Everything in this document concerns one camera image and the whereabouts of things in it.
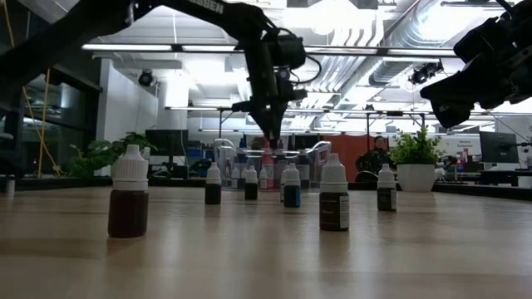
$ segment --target white wall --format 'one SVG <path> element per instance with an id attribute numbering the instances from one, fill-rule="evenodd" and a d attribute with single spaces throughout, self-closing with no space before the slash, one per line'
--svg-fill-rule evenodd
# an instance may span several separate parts
<path id="1" fill-rule="evenodd" d="M 100 94 L 96 138 L 115 141 L 127 132 L 144 133 L 157 121 L 158 100 L 148 91 L 122 75 L 112 60 L 101 61 Z M 108 175 L 104 169 L 101 175 Z"/>

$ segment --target computer monitor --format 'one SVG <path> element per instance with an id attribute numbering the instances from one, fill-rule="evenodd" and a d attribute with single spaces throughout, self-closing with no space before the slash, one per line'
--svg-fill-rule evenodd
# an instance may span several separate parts
<path id="1" fill-rule="evenodd" d="M 480 132 L 482 162 L 519 163 L 515 134 Z"/>
<path id="2" fill-rule="evenodd" d="M 152 156 L 186 156 L 188 130 L 146 130 L 146 138 L 157 148 L 150 152 Z"/>

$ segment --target fluorescent light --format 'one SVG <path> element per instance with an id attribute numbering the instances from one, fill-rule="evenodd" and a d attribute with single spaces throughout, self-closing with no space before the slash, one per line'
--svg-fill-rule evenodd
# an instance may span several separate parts
<path id="1" fill-rule="evenodd" d="M 199 132 L 213 132 L 213 133 L 220 132 L 220 130 L 218 129 L 199 129 L 198 131 Z M 222 129 L 221 131 L 222 132 L 238 132 L 238 130 L 226 130 L 226 129 Z"/>
<path id="2" fill-rule="evenodd" d="M 325 110 L 323 109 L 286 109 L 287 112 L 293 113 L 293 112 L 301 112 L 301 113 L 323 113 Z"/>
<path id="3" fill-rule="evenodd" d="M 331 113 L 356 113 L 356 114 L 367 114 L 367 111 L 364 110 L 330 110 Z"/>
<path id="4" fill-rule="evenodd" d="M 81 47 L 89 51 L 172 51 L 171 45 L 129 45 L 129 44 L 86 44 Z"/>
<path id="5" fill-rule="evenodd" d="M 386 62 L 424 62 L 424 63 L 440 62 L 440 60 L 437 58 L 423 58 L 423 57 L 383 57 L 382 60 Z"/>
<path id="6" fill-rule="evenodd" d="M 389 56 L 418 56 L 418 57 L 456 57 L 452 49 L 389 49 Z"/>
<path id="7" fill-rule="evenodd" d="M 182 46 L 183 51 L 191 51 L 191 52 L 220 52 L 220 51 L 227 51 L 227 52 L 235 52 L 233 45 L 193 45 L 193 46 Z"/>
<path id="8" fill-rule="evenodd" d="M 376 48 L 365 47 L 305 47 L 305 51 L 309 55 L 355 55 L 355 56 L 374 56 L 377 54 Z"/>
<path id="9" fill-rule="evenodd" d="M 217 111 L 216 107 L 165 107 L 167 110 L 185 110 L 185 111 Z"/>
<path id="10" fill-rule="evenodd" d="M 188 53 L 242 53 L 235 45 L 161 45 L 161 44 L 86 44 L 81 47 L 88 51 L 144 51 L 144 52 L 188 52 Z M 399 56 L 399 57 L 456 57 L 452 49 L 441 48 L 388 48 L 388 47 L 330 47 L 308 46 L 305 51 L 316 56 Z"/>

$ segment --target camera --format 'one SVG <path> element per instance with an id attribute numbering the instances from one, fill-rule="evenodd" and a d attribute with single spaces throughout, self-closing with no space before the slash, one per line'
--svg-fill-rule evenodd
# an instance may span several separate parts
<path id="1" fill-rule="evenodd" d="M 142 70 L 139 76 L 139 84 L 144 87 L 152 87 L 157 83 L 157 79 L 153 76 L 152 70 Z"/>
<path id="2" fill-rule="evenodd" d="M 532 1 L 513 7 L 469 31 L 453 48 L 465 62 L 462 71 L 421 89 L 445 128 L 470 117 L 475 103 L 493 109 L 506 100 L 519 103 L 532 96 Z"/>

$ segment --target black robotic arm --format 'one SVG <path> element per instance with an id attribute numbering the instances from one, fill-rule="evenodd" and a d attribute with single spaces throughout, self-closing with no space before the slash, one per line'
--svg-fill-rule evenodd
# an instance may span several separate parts
<path id="1" fill-rule="evenodd" d="M 10 110 L 13 95 L 22 86 L 78 50 L 90 40 L 130 26 L 158 6 L 167 6 L 224 29 L 239 41 L 248 64 L 253 96 L 235 104 L 247 111 L 272 146 L 277 144 L 281 120 L 290 100 L 301 100 L 275 67 L 295 69 L 304 64 L 303 39 L 277 28 L 259 7 L 220 0 L 80 0 L 46 31 L 0 56 L 0 109 Z"/>

